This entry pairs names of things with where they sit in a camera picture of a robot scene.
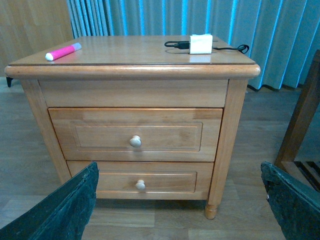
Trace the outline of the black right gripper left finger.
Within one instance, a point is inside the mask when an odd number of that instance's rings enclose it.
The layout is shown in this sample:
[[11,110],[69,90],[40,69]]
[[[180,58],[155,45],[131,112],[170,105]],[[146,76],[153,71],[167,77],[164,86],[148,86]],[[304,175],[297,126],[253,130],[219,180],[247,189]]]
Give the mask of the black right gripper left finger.
[[92,162],[0,230],[2,240],[80,240],[96,205],[99,170]]

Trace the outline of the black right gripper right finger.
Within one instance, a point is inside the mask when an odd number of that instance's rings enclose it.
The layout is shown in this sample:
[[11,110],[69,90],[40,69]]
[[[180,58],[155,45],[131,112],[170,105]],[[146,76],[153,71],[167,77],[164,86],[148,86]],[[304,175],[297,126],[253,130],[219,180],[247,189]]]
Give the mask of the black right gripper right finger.
[[269,162],[260,165],[267,201],[287,240],[320,238],[320,193]]

